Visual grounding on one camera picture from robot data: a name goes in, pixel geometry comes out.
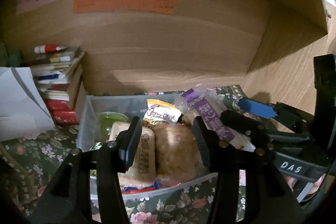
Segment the right hand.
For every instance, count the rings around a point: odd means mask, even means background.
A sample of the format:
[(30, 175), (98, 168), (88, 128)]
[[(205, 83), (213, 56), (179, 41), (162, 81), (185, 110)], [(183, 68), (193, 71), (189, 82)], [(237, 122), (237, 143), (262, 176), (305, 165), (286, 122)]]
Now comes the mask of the right hand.
[[(315, 192), (317, 190), (319, 190), (319, 188), (321, 187), (323, 180), (325, 179), (326, 174), (323, 174), (319, 180), (317, 180), (316, 182), (313, 183), (313, 186), (311, 187), (311, 189), (306, 193), (305, 197), (309, 197), (312, 194), (315, 194)], [(289, 176), (285, 176), (285, 181), (287, 182), (287, 184), (289, 185), (289, 187), (291, 188), (291, 190), (293, 191), (293, 184), (295, 182), (295, 178), (293, 177), (289, 177)], [(328, 175), (327, 176), (327, 188), (334, 182), (335, 180), (335, 176), (332, 175)]]

